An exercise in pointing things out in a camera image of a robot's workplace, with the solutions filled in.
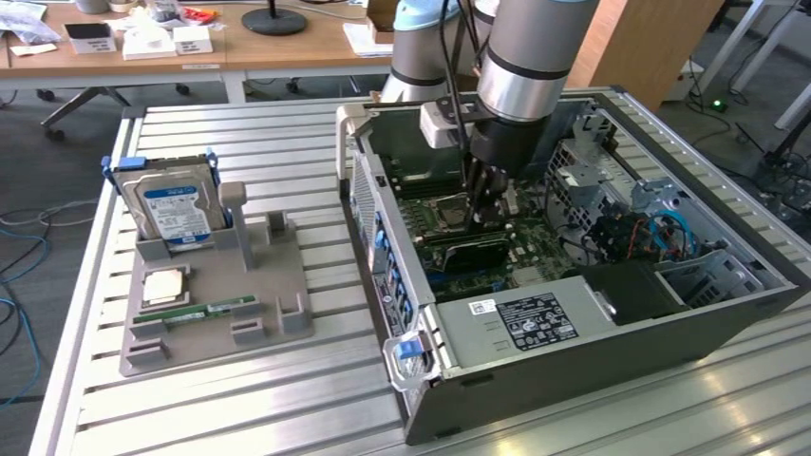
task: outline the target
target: hard drive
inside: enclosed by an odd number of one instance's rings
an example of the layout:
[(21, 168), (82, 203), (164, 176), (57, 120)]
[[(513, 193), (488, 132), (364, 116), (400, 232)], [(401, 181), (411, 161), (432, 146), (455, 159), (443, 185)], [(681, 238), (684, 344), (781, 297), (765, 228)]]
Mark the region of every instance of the hard drive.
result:
[(207, 244), (212, 231), (227, 227), (213, 154), (124, 158), (113, 169), (108, 161), (104, 174), (124, 198), (140, 240), (162, 239), (177, 252)]

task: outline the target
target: lamp base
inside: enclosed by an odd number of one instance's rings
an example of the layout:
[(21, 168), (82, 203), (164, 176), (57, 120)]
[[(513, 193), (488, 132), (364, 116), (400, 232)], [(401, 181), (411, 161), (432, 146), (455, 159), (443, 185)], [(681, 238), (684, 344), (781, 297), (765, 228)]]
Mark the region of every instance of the lamp base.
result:
[(255, 9), (241, 17), (244, 27), (269, 36), (284, 36), (307, 28), (307, 18), (295, 11), (277, 9), (276, 17), (269, 17), (269, 9)]

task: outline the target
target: blue hard drive label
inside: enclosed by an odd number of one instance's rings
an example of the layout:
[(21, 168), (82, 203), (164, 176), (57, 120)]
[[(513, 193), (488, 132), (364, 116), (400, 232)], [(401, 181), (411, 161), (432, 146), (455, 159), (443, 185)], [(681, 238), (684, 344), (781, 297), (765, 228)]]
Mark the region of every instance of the blue hard drive label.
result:
[(142, 192), (161, 238), (172, 244), (204, 240), (212, 233), (205, 211), (195, 206), (200, 194), (193, 185)]

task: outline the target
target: white paper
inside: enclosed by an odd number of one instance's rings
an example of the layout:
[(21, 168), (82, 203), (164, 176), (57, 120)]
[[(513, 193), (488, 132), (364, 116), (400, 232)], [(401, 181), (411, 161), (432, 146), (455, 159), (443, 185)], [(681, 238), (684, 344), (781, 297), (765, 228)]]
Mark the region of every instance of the white paper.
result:
[(393, 45), (377, 45), (371, 37), (365, 24), (343, 24), (343, 33), (352, 46), (352, 51), (360, 57), (391, 57)]
[(24, 55), (34, 55), (41, 54), (42, 52), (49, 52), (56, 50), (56, 45), (38, 45), (38, 46), (12, 46), (9, 49), (13, 52), (13, 55), (17, 57), (22, 57)]

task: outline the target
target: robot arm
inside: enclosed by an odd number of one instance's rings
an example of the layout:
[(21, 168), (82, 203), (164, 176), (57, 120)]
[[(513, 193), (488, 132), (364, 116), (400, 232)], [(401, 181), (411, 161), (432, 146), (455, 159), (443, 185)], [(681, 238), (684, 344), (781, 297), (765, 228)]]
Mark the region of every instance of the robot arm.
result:
[(473, 126), (464, 163), (473, 226), (499, 217), (495, 202), (532, 159), (596, 2), (500, 2), (476, 89), (493, 116)]
[[(477, 0), (472, 16), (481, 43), (477, 113), (440, 115), (436, 102), (421, 110), (420, 127), (433, 147), (461, 143), (464, 186), (468, 193), (468, 228), (497, 222), (496, 202), (532, 159), (545, 121), (557, 104), (571, 65), (596, 11), (597, 0)], [(393, 23), (392, 75), (381, 101), (436, 100), (447, 93), (440, 41), (459, 27), (456, 1), (400, 0)], [(472, 46), (465, 40), (460, 68), (472, 67)], [(460, 141), (461, 117), (469, 141)]]

